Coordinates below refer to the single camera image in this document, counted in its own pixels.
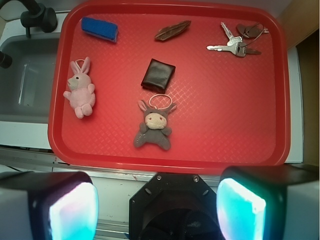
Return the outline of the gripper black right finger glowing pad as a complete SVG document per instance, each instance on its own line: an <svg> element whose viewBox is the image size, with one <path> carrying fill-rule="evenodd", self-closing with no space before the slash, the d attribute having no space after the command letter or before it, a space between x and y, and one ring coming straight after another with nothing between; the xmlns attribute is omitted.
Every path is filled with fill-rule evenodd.
<svg viewBox="0 0 320 240"><path fill-rule="evenodd" d="M230 166L221 174L216 210L226 240L318 240L319 167Z"/></svg>

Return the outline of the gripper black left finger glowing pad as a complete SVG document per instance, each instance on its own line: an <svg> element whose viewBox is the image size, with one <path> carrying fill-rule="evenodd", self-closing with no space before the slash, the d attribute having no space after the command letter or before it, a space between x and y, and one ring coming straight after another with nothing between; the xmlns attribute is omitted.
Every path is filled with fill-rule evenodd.
<svg viewBox="0 0 320 240"><path fill-rule="evenodd" d="M92 240L98 215L98 191L84 172L0 175L2 240Z"/></svg>

